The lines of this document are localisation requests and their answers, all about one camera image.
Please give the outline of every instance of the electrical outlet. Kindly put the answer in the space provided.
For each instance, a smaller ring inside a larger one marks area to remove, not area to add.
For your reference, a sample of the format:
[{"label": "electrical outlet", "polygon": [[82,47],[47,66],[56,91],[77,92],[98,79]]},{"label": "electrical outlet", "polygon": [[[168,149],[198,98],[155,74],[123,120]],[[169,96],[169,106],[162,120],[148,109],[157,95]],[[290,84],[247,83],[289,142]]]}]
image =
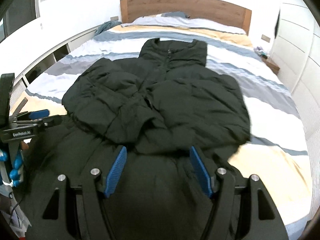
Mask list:
[{"label": "electrical outlet", "polygon": [[261,39],[264,40],[264,41],[266,41],[266,42],[270,42],[270,38],[267,37],[266,35],[262,35],[262,36],[261,36]]}]

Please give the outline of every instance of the black puffer jacket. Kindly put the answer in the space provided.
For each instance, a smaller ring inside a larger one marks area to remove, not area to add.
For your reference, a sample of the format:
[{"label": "black puffer jacket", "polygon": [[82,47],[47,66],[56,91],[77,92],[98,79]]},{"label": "black puffer jacket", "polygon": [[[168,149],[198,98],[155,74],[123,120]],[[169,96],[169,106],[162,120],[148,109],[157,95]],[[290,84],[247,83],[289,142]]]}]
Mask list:
[{"label": "black puffer jacket", "polygon": [[128,160],[104,201],[116,239],[199,239],[212,204],[189,148],[224,162],[250,139],[236,80],[205,68],[206,55],[202,41],[152,39],[138,58],[103,58],[79,76],[62,99],[68,116],[26,157],[30,187],[22,208],[31,223],[41,216],[37,202],[49,181],[66,174],[76,184],[122,144]]}]

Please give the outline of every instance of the pillow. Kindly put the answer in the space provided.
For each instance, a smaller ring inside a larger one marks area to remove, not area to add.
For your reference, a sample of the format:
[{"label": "pillow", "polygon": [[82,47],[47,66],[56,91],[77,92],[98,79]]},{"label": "pillow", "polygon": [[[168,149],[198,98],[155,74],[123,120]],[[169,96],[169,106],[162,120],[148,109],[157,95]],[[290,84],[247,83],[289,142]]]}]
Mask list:
[{"label": "pillow", "polygon": [[187,19],[190,16],[185,14],[184,12],[179,11],[179,12],[166,12],[161,14],[148,15],[145,17],[181,17],[181,18]]},{"label": "pillow", "polygon": [[209,29],[212,31],[218,31],[223,33],[233,34],[246,34],[246,32],[238,27],[227,26],[221,23],[217,23],[208,19],[184,19],[181,17],[161,17],[159,15],[151,15],[145,17],[139,17],[132,23],[122,24],[123,27],[130,25],[149,25],[149,26],[171,26],[171,27],[183,27],[193,29]]}]

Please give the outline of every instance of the wooden bed frame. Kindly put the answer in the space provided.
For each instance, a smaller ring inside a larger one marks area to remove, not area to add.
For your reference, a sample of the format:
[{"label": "wooden bed frame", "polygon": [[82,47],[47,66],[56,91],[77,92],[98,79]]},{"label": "wooden bed frame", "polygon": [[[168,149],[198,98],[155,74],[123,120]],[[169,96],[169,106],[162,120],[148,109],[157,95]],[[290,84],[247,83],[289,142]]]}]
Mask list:
[{"label": "wooden bed frame", "polygon": [[182,11],[190,18],[238,27],[247,34],[252,13],[247,8],[221,0],[120,0],[120,7],[123,23],[131,23],[142,16]]}]

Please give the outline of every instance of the jacket sleeve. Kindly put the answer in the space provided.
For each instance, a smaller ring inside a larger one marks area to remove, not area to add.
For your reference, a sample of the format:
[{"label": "jacket sleeve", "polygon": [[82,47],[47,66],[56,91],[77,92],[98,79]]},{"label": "jacket sleeve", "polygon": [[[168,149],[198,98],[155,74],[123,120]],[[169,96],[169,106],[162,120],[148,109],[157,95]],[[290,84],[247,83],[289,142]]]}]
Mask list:
[{"label": "jacket sleeve", "polygon": [[78,77],[62,104],[84,129],[117,144],[135,142],[143,124],[154,117],[138,93],[140,84],[136,75],[102,58]]}]

